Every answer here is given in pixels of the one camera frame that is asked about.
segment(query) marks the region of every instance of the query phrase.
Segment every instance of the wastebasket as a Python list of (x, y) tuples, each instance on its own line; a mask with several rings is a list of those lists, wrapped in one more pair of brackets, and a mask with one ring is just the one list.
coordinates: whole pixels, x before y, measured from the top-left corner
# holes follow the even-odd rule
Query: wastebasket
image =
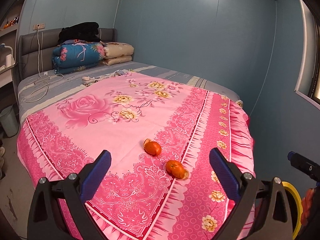
[(0, 123), (8, 137), (17, 134), (19, 125), (13, 111), (13, 106), (8, 106), (0, 113)]

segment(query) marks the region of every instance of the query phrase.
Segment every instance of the yellow flower print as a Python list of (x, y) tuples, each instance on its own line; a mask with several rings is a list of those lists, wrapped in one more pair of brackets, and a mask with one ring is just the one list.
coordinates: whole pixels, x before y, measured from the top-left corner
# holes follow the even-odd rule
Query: yellow flower print
[(220, 133), (221, 135), (223, 135), (223, 136), (228, 136), (229, 134), (227, 133), (227, 131), (225, 131), (225, 130), (220, 130), (218, 133)]
[(202, 217), (203, 229), (208, 230), (209, 232), (213, 232), (217, 226), (218, 226), (218, 222), (212, 216), (207, 215), (205, 217)]
[(126, 105), (127, 103), (130, 103), (134, 101), (134, 99), (128, 95), (118, 95), (113, 98), (114, 103), (119, 103), (121, 105)]
[(211, 198), (214, 202), (223, 202), (226, 199), (226, 196), (221, 191), (212, 191), (209, 195), (209, 198)]
[(214, 171), (211, 171), (211, 179), (212, 179), (214, 182), (220, 183), (220, 180), (218, 179), (218, 176), (217, 176), (217, 174), (216, 174)]
[(241, 108), (243, 107), (243, 101), (238, 100), (238, 101), (236, 101), (236, 103), (237, 103)]
[(164, 90), (166, 86), (162, 83), (153, 81), (147, 85), (149, 88), (156, 88), (157, 90)]
[(172, 95), (168, 92), (165, 92), (165, 91), (155, 91), (154, 92), (158, 97), (162, 97), (162, 98), (171, 98)]
[(227, 127), (227, 125), (224, 122), (219, 122), (219, 125), (222, 127)]
[(226, 114), (226, 113), (227, 113), (227, 111), (224, 110), (223, 108), (220, 108), (220, 109), (219, 109), (219, 112), (222, 113), (222, 114)]
[(122, 111), (119, 113), (123, 119), (136, 119), (139, 114), (130, 108), (122, 108)]
[(227, 145), (223, 141), (217, 141), (217, 146), (224, 150), (227, 148)]

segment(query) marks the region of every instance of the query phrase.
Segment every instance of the bed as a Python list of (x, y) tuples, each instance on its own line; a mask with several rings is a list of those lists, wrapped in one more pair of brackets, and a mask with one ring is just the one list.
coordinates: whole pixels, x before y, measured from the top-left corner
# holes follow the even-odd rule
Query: bed
[[(59, 32), (41, 33), (43, 71), (49, 76)], [(100, 29), (100, 35), (103, 41), (117, 40), (115, 29)], [(13, 78), (21, 123), (18, 156), (33, 184), (41, 177), (57, 180), (78, 172), (106, 148), (113, 164), (86, 205), (109, 239), (211, 239), (234, 203), (209, 166), (209, 150), (219, 147), (242, 172), (254, 174), (248, 116), (236, 103), (238, 95), (196, 76), (127, 62), (66, 74), (42, 99), (27, 103), (44, 93), (30, 96), (40, 86), (30, 84), (38, 77), (33, 36), (20, 37)], [(82, 84), (83, 76), (117, 70), (130, 71), (89, 87)], [(144, 138), (162, 145), (159, 158), (143, 151)], [(164, 172), (170, 158), (183, 163), (187, 179)], [(71, 234), (81, 238), (66, 203), (60, 205)], [(239, 237), (248, 233), (253, 214), (254, 209)]]

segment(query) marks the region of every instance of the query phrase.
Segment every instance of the peeled orange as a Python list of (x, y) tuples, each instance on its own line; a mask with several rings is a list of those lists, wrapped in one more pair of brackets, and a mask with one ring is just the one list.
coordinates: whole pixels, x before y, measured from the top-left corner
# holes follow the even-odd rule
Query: peeled orange
[(146, 139), (143, 143), (144, 150), (150, 155), (158, 156), (161, 153), (161, 146), (151, 139)]
[(168, 173), (172, 174), (178, 179), (186, 179), (189, 176), (189, 171), (187, 171), (182, 163), (176, 160), (169, 160), (165, 165), (165, 169)]

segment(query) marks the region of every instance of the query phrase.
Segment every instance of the gray bedsheet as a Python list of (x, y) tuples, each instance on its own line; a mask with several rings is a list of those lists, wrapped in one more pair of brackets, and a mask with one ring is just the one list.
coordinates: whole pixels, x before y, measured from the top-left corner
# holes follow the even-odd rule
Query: gray bedsheet
[[(136, 72), (152, 76), (167, 79), (173, 82), (179, 82), (183, 84), (188, 84), (194, 87), (201, 87), (206, 90), (225, 95), (233, 101), (239, 100), (239, 96), (230, 89), (223, 86), (215, 84), (213, 82), (207, 81), (205, 79), (177, 72), (174, 70), (169, 70), (161, 67), (150, 66), (143, 63), (137, 62), (126, 62), (122, 64), (116, 64), (112, 66), (100, 65), (94, 68), (83, 70), (80, 72), (70, 73), (64, 75), (63, 79), (61, 77), (54, 77), (48, 82), (56, 82), (50, 84), (47, 94), (43, 97), (42, 95), (46, 92), (46, 87), (40, 89), (37, 92), (31, 93), (39, 88), (41, 88), (44, 83), (34, 85), (34, 81), (39, 77), (38, 74), (30, 76), (22, 80), (18, 86), (18, 98), (19, 98), (19, 111), (20, 111), (20, 123), (22, 123), (25, 118), (36, 111), (39, 111), (51, 104), (54, 104), (64, 98), (67, 98), (86, 86), (82, 84), (82, 77), (97, 77), (100, 75), (105, 75), (113, 73), (116, 70), (132, 69)], [(53, 70), (48, 71), (49, 76), (53, 76)], [(40, 100), (32, 103), (26, 101), (34, 101), (41, 98)]]

